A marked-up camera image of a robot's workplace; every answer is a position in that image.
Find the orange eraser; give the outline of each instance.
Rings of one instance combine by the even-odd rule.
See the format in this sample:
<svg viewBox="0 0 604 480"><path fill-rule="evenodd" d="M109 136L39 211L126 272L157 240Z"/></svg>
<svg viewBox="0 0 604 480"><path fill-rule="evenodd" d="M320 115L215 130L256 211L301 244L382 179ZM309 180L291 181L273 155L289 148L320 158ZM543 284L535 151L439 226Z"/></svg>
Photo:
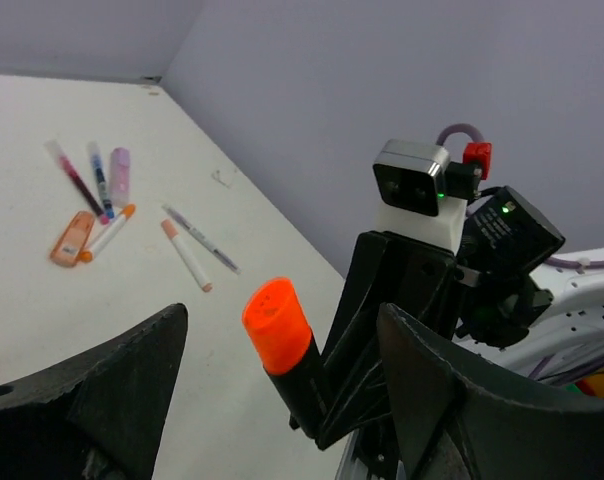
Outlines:
<svg viewBox="0 0 604 480"><path fill-rule="evenodd" d="M80 252L86 245L95 217L90 212L78 212L53 247L50 258L62 267L78 263Z"/></svg>
<svg viewBox="0 0 604 480"><path fill-rule="evenodd" d="M272 375L295 367L313 338L288 278L274 278L263 285L244 309L242 323L264 369Z"/></svg>

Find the red connector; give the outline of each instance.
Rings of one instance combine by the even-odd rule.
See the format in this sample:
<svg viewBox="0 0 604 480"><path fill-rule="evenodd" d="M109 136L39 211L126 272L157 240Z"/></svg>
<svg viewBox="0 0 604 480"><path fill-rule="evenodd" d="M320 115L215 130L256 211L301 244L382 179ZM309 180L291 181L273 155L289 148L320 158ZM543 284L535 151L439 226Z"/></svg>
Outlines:
<svg viewBox="0 0 604 480"><path fill-rule="evenodd" d="M488 142L469 143L464 149L462 163L476 163L482 168L482 180L489 176L492 145Z"/></svg>

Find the blue pen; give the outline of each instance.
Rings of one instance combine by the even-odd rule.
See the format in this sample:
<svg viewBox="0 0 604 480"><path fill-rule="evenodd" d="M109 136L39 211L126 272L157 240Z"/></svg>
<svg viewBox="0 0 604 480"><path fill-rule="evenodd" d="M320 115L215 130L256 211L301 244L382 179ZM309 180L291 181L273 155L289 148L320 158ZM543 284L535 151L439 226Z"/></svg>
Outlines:
<svg viewBox="0 0 604 480"><path fill-rule="evenodd" d="M91 157L91 166L93 167L93 172L95 173L95 181L98 184L98 194L100 196L100 200L102 201L102 206L104 207L106 216L109 217L109 219L113 219L115 218L115 214L113 213L113 203L111 203L111 199L109 198L109 193L106 188L106 179L104 178L104 171L102 170L100 149L98 148L98 144L96 142L90 142L88 149Z"/></svg>

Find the red pen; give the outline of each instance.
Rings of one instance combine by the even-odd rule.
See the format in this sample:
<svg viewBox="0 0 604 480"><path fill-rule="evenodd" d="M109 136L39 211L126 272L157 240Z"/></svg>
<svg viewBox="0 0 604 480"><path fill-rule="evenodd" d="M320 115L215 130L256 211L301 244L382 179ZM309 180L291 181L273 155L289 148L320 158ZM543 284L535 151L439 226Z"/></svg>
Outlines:
<svg viewBox="0 0 604 480"><path fill-rule="evenodd" d="M75 168L73 168L73 165L71 165L69 157L66 156L66 154L62 150L62 147L60 147L60 144L55 140L51 140L49 142L46 142L44 146L51 153L51 155L53 155L53 157L60 162L62 170L64 170L64 172L69 176L75 187L80 191L82 196L89 203L91 210L93 210L95 216L98 217L100 223L102 225L107 225L109 223L109 217L106 216L104 210L102 210L102 207L100 207L100 204L95 200L93 195L91 195L91 192L86 187L84 181L80 178L80 175L78 174L77 170L75 170Z"/></svg>

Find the pink pen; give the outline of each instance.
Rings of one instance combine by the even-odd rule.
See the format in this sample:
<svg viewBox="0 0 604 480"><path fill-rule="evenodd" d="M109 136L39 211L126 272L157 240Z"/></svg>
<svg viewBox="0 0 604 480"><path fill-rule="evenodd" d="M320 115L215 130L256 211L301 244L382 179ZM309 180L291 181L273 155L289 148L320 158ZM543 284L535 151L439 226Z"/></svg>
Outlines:
<svg viewBox="0 0 604 480"><path fill-rule="evenodd" d="M111 178L109 196L111 202L120 208L129 204L129 172L131 155L126 148L116 148L111 154Z"/></svg>
<svg viewBox="0 0 604 480"><path fill-rule="evenodd" d="M96 202L93 195L91 195L91 192L80 178L78 172L75 170L75 168L73 168L73 165L71 165L69 157L66 156L66 154L62 150L62 147L60 147L60 144L55 140L51 140L45 143L44 146L51 153L51 155L53 155L53 157L60 162L62 170L64 170L64 172L69 176L73 184L76 186L76 188L80 191L85 200L91 206L91 210L93 210L95 216L98 217L100 223L102 225L107 225L109 223L109 217L106 216L104 210L102 210L102 207L100 207L100 204Z"/></svg>

